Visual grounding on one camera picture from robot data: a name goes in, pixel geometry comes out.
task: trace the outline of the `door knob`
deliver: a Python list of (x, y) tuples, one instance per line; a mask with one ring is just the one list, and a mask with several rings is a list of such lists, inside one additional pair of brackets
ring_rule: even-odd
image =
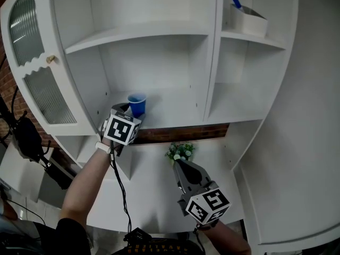
[(52, 56), (46, 58), (46, 62), (47, 62), (48, 64), (50, 64), (52, 61), (54, 61), (54, 59), (55, 59), (55, 56), (52, 55)]

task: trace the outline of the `white wristband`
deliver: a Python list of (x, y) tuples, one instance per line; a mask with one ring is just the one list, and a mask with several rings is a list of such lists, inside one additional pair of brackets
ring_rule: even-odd
[(101, 142), (96, 142), (96, 148), (99, 148), (99, 149), (105, 151), (106, 154), (110, 154), (110, 152), (111, 152), (111, 148), (109, 146), (107, 146), (106, 144), (103, 144)]

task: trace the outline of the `white cabinet panel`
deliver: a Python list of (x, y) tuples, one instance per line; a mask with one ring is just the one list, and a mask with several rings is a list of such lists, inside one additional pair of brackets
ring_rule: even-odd
[(310, 1), (299, 2), (285, 79), (242, 159), (260, 242), (272, 250), (340, 237), (340, 0)]
[(55, 22), (53, 0), (6, 0), (1, 29), (8, 63), (48, 134), (94, 134), (69, 75)]

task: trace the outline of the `human arm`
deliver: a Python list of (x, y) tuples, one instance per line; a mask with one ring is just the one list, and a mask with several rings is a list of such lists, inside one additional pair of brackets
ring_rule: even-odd
[[(109, 145), (109, 140), (105, 138), (102, 142)], [(69, 218), (86, 227), (87, 216), (109, 166), (109, 155), (97, 149), (72, 181), (64, 199), (61, 219)]]
[(220, 254), (251, 255), (247, 241), (219, 221), (215, 227), (202, 231)]
[(3, 215), (10, 220), (18, 219), (18, 215), (16, 214), (12, 206), (2, 198), (0, 198), (0, 215)]

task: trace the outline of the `white shelf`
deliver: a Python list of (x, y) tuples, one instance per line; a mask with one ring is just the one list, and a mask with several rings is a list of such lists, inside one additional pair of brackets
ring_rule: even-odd
[(92, 46), (112, 43), (133, 38), (163, 35), (208, 35), (208, 29), (191, 21), (155, 21), (136, 23), (112, 28), (86, 37), (78, 43), (66, 48), (66, 54)]
[(78, 157), (76, 158), (78, 163), (85, 164), (96, 151), (96, 142), (98, 142), (96, 135), (84, 137), (83, 143), (80, 147)]
[[(203, 125), (196, 107), (194, 91), (189, 88), (168, 88), (143, 91), (147, 94), (146, 118), (142, 129), (176, 128), (180, 126)], [(127, 103), (133, 91), (112, 93), (106, 105), (98, 129), (110, 113), (111, 107)]]
[(261, 120), (264, 116), (263, 105), (255, 102), (240, 84), (215, 84), (209, 124)]
[[(133, 227), (140, 227), (147, 233), (186, 232), (196, 225), (192, 217), (183, 216), (177, 204), (182, 193), (177, 187), (169, 160), (164, 157), (169, 145), (131, 146), (134, 169), (131, 181), (124, 183), (127, 205)], [(206, 169), (232, 204), (221, 221), (228, 224), (242, 219), (242, 202), (235, 176), (228, 169), (224, 139), (200, 140), (195, 141), (194, 145), (193, 161)], [(104, 180), (88, 216), (88, 225), (125, 232), (128, 219), (121, 205), (119, 185)]]
[(239, 40), (247, 40), (247, 41), (252, 41), (254, 43), (260, 43), (260, 44), (264, 44), (264, 45), (270, 45), (270, 46), (274, 46), (274, 47), (278, 47), (281, 49), (285, 49), (285, 45), (280, 42), (280, 41), (276, 41), (276, 40), (272, 40), (268, 37), (265, 38), (261, 38), (261, 37), (257, 37), (254, 35), (249, 35), (249, 34), (242, 34), (236, 30), (233, 29), (224, 29), (221, 32), (221, 37), (222, 38), (231, 38), (231, 39), (239, 39)]

